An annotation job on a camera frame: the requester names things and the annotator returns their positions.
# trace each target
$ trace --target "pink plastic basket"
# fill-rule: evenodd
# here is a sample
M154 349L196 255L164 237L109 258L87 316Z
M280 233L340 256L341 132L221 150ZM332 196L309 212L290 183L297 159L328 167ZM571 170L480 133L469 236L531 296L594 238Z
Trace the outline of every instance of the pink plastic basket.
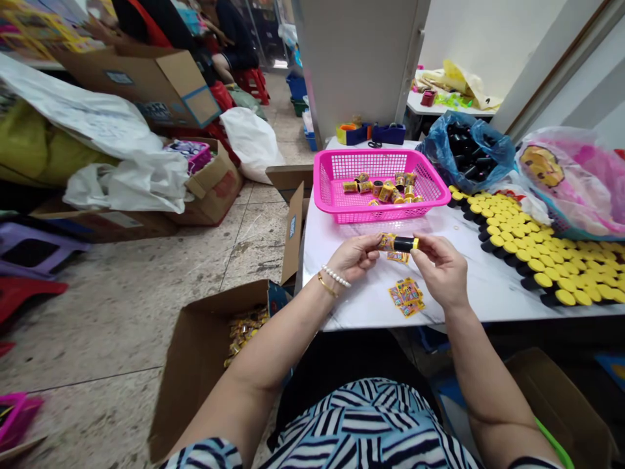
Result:
M0 396L0 404L13 406L4 425L0 427L0 452L11 449L21 442L43 403L43 399L39 397L29 399L25 393Z
M413 171L417 174L415 194L421 195L423 202L369 206L373 194L343 192L343 182L353 181L362 172L369 175L369 180L387 180L395 179L395 173ZM451 192L432 164L414 150L325 150L314 158L313 177L315 205L334 215L337 223L418 218L451 199Z

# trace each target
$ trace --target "colorful sticker sheet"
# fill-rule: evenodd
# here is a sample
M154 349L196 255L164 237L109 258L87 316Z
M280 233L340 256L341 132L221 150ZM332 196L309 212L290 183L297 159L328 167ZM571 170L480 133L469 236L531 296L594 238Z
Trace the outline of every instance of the colorful sticker sheet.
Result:
M389 289L389 294L395 306L405 317L411 317L425 309L423 292L419 289L417 282L410 277L397 282L393 288Z

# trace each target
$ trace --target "yellow bag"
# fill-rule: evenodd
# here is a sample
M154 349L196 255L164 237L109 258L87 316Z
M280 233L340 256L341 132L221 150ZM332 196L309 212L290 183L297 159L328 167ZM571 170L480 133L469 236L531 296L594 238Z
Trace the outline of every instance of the yellow bag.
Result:
M54 127L25 100L0 121L0 179L39 188L64 188L91 163L119 164Z

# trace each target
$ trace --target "black and white striped clothing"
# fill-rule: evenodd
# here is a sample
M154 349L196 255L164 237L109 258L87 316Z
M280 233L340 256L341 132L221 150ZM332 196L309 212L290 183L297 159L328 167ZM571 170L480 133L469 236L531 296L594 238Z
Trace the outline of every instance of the black and white striped clothing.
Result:
M481 468L439 424L414 389L385 378L337 389L295 419L280 435L265 468ZM242 468L238 450L209 438L181 450L162 468ZM510 469L559 469L521 458Z

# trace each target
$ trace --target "hand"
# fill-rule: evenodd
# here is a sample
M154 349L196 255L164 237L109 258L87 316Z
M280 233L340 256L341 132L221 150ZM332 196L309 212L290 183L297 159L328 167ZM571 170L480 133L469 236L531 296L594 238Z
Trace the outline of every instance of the hand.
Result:
M445 312L469 307L466 259L447 238L420 233L414 236L419 238L419 249L410 253L430 294Z
M365 276L367 270L371 269L380 257L376 246L381 239L381 233L348 239L332 254L327 266L350 283L358 280Z

